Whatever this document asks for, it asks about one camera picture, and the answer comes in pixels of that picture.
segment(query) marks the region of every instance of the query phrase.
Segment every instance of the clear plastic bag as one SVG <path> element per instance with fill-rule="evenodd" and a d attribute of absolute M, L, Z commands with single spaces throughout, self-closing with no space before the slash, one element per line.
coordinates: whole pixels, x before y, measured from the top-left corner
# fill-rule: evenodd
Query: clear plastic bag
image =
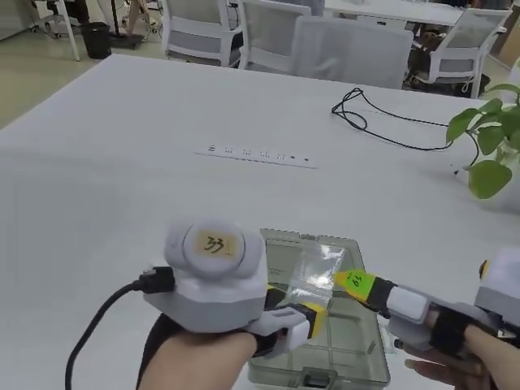
<path fill-rule="evenodd" d="M 334 274 L 340 269 L 344 252 L 345 248 L 318 243 L 305 245 L 289 281 L 285 302 L 312 302 L 327 308 Z"/>

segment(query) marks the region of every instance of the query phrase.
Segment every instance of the plastic latch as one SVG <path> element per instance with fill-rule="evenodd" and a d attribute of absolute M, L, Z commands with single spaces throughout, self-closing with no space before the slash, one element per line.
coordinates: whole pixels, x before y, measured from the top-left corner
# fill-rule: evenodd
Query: plastic latch
<path fill-rule="evenodd" d="M 323 388 L 329 390 L 332 389 L 336 377 L 337 373 L 335 371 L 304 367 L 297 388 Z"/>
<path fill-rule="evenodd" d="M 318 241 L 319 237 L 314 236 L 312 234 L 300 233 L 300 240 Z"/>

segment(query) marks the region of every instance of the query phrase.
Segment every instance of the human hand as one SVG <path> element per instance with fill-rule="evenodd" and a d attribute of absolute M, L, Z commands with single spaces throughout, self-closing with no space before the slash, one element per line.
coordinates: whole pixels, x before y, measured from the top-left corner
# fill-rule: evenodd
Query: human hand
<path fill-rule="evenodd" d="M 407 353 L 426 360 L 407 360 L 405 364 L 421 376 L 452 385 L 456 390 L 488 390 L 489 374 L 499 390 L 520 388 L 520 349 L 473 326 L 466 329 L 464 337 L 466 347 L 481 362 L 460 361 L 435 350 L 420 352 L 405 345 Z"/>

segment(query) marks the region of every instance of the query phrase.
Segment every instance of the white table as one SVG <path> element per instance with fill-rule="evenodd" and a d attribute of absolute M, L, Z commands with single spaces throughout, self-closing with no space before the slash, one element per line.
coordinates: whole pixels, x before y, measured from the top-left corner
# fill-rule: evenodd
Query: white table
<path fill-rule="evenodd" d="M 462 10 L 433 2 L 406 2 L 404 0 L 367 0 L 365 4 L 353 4 L 348 0 L 325 0 L 325 9 L 350 15 L 403 20 L 414 23 L 453 26 Z"/>
<path fill-rule="evenodd" d="M 351 88 L 113 55 L 2 130 L 3 388 L 63 388 L 65 361 L 87 322 L 148 262 L 161 262 L 165 227 L 180 215 L 350 237 L 375 274 L 472 301 L 480 263 L 518 243 L 520 217 L 482 209 L 453 177 L 449 165 L 471 159 L 470 141 L 416 152 L 332 117 Z M 480 104 L 365 90 L 386 110 L 440 122 Z M 136 93 L 155 98 L 133 110 Z M 389 137 L 444 141 L 442 128 L 363 112 Z M 319 168 L 193 153 L 214 142 L 305 152 Z M 80 355 L 74 389 L 133 388 L 156 315 L 137 293 L 115 305 Z M 406 370 L 403 355 L 388 360 L 391 390 L 444 388 Z M 253 386 L 244 377 L 235 389 L 246 388 Z"/>

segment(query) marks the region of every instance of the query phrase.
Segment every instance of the clear plastic box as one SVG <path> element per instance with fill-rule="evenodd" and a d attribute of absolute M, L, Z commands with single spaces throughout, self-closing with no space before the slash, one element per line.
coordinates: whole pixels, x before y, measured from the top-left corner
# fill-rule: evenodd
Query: clear plastic box
<path fill-rule="evenodd" d="M 310 242 L 344 248 L 340 271 L 364 269 L 355 240 L 262 230 L 269 283 L 284 291 Z M 249 363 L 249 379 L 283 388 L 376 389 L 390 382 L 384 345 L 375 314 L 335 286 L 322 331 L 292 353 Z"/>

